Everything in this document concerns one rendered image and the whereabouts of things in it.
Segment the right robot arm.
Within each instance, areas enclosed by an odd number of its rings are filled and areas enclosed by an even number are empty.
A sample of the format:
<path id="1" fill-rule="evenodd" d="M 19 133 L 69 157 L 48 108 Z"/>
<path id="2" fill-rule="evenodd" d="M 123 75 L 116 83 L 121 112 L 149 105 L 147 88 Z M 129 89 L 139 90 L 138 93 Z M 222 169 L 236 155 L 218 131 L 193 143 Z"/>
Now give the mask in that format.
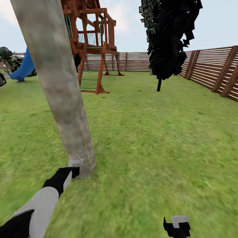
<path id="1" fill-rule="evenodd" d="M 173 238 L 187 238 L 190 236 L 189 217 L 187 215 L 171 216 L 172 223 L 167 223 L 164 217 L 164 229 L 168 232 L 169 237 Z"/>

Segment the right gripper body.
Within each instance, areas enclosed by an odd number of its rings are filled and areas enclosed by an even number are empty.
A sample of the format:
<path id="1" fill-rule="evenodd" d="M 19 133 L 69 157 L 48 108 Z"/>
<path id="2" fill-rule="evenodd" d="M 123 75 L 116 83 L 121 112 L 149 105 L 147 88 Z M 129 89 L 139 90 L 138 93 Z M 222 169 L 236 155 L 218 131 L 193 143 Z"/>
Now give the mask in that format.
<path id="1" fill-rule="evenodd" d="M 166 223 L 167 232 L 169 237 L 175 238 L 176 236 L 190 236 L 189 229 L 185 222 L 179 222 L 179 228 L 174 228 L 172 223 Z"/>

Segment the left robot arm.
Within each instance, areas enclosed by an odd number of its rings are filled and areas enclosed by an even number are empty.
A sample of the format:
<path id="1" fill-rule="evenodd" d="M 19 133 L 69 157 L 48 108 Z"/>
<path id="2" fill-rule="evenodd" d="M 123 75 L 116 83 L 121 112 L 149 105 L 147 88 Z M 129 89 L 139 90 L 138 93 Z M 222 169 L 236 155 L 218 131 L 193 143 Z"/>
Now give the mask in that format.
<path id="1" fill-rule="evenodd" d="M 61 193 L 72 176 L 80 174 L 82 160 L 70 160 L 67 167 L 59 168 L 43 187 L 25 205 L 19 208 L 3 226 L 0 238 L 43 238 Z"/>

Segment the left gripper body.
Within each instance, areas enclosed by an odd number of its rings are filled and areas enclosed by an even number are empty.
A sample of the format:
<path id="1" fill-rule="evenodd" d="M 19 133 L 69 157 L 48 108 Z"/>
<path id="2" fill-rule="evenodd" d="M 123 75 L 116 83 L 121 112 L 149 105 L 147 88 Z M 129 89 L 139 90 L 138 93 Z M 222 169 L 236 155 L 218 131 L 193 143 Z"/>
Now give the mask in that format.
<path id="1" fill-rule="evenodd" d="M 72 170 L 72 176 L 78 176 L 80 174 L 80 167 L 71 167 Z"/>

